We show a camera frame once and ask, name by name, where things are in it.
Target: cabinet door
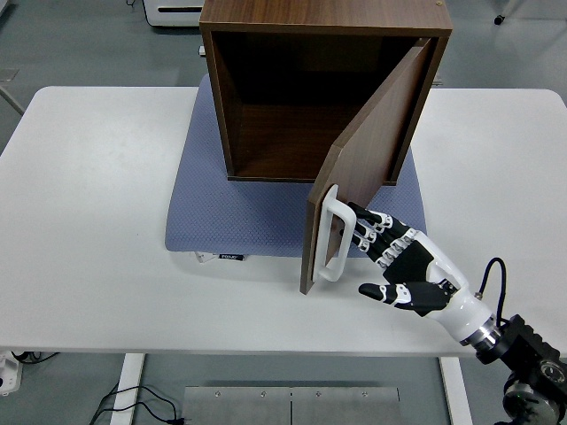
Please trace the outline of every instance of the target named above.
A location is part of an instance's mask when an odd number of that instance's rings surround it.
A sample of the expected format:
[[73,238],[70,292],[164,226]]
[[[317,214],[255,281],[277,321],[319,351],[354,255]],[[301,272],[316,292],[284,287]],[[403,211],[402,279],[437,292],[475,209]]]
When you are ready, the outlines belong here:
[[[431,39],[417,40],[331,145],[307,200],[300,286],[304,294],[314,283],[315,243],[327,191],[337,184],[339,201],[368,205],[378,189],[388,182],[396,155],[408,135],[410,121],[418,113],[416,106],[424,101],[423,91],[429,90],[426,85],[429,78],[425,77],[431,75],[428,71],[434,44]],[[341,228],[341,222],[335,219],[327,261],[340,245]]]

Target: robotic arm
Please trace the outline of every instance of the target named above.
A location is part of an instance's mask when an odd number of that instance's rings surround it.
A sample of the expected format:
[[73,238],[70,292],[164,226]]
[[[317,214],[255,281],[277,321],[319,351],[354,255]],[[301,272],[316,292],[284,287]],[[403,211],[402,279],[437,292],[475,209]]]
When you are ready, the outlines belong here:
[[512,371],[503,399],[510,424],[558,424],[567,405],[567,365],[559,360],[559,351],[519,315],[510,321],[496,318],[424,233],[388,214],[349,206],[358,218],[353,243],[389,282],[364,283],[359,292],[437,321],[455,341],[471,345],[484,364],[503,361]]

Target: door handle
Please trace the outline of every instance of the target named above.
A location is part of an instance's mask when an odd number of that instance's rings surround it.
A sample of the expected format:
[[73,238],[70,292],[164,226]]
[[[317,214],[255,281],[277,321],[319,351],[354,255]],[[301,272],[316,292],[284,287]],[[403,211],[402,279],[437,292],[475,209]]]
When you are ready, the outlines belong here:
[[[315,246],[314,281],[323,278],[327,281],[336,282],[345,270],[346,257],[348,256],[356,224],[356,214],[349,206],[337,200],[337,192],[338,185],[334,184],[330,187],[325,199],[322,201],[319,232]],[[330,227],[335,215],[345,223],[345,230],[338,249],[338,257],[327,265]]]

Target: wooden cabinet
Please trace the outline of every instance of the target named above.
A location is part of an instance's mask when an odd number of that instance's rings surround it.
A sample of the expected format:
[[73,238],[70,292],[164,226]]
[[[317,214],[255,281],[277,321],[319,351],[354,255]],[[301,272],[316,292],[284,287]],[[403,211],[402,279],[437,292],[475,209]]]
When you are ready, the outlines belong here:
[[367,205],[396,182],[451,33],[447,9],[432,0],[207,0],[200,28],[228,178],[315,182],[307,293],[329,187]]

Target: electrical wire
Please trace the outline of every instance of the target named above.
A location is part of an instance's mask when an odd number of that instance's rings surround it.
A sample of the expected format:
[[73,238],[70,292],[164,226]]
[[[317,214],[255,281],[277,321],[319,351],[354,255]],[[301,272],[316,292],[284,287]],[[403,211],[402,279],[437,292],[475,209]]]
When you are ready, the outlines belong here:
[[[137,385],[137,386],[134,386],[134,387],[125,388],[123,390],[116,390],[118,388],[118,385],[119,385],[119,383],[117,382],[116,385],[114,385],[113,389],[108,394],[106,394],[104,397],[102,397],[102,399],[100,400],[100,403],[98,404],[97,411],[95,412],[92,419],[90,420],[89,425],[93,425],[97,421],[98,417],[101,414],[103,414],[104,412],[123,412],[125,410],[128,410],[128,409],[134,407],[134,406],[143,406],[148,411],[148,413],[151,416],[153,416],[155,419],[157,419],[158,421],[168,423],[168,424],[171,424],[171,425],[183,425],[184,424],[184,418],[177,418],[177,410],[175,409],[175,405],[170,400],[159,396],[154,391],[150,390],[148,387],[146,387],[144,385]],[[154,397],[158,398],[159,400],[165,401],[166,403],[170,404],[172,406],[173,410],[174,410],[174,419],[166,420],[166,419],[162,419],[162,418],[158,417],[150,409],[150,407],[148,407],[143,401],[135,402],[133,405],[130,405],[128,407],[123,407],[123,408],[120,408],[120,409],[106,408],[106,409],[101,410],[101,406],[109,397],[115,396],[117,394],[121,394],[122,392],[134,390],[134,389],[146,390],[146,391],[150,392]]]
[[[22,355],[16,355],[16,353],[12,352],[12,356],[14,356],[14,358],[21,363],[22,365],[37,365],[38,363],[43,363],[45,360],[49,360],[54,358],[55,356],[57,356],[59,354],[59,352],[54,352],[53,354],[51,354],[50,356],[42,359],[42,354],[39,353],[39,356],[35,356],[35,354],[33,352],[24,352],[24,354]],[[32,360],[31,361],[26,361],[26,359],[28,357],[31,357]]]
[[506,264],[504,264],[503,259],[499,257],[494,257],[488,262],[485,269],[485,275],[482,278],[482,283],[480,284],[480,290],[478,290],[478,293],[481,296],[484,295],[486,284],[488,282],[488,275],[490,274],[490,270],[492,269],[495,263],[498,263],[501,268],[501,290],[500,290],[500,296],[498,298],[498,308],[496,310],[496,325],[500,327],[502,323],[509,323],[508,320],[502,319],[502,310],[504,309],[504,300],[506,299],[506,280],[507,280]]

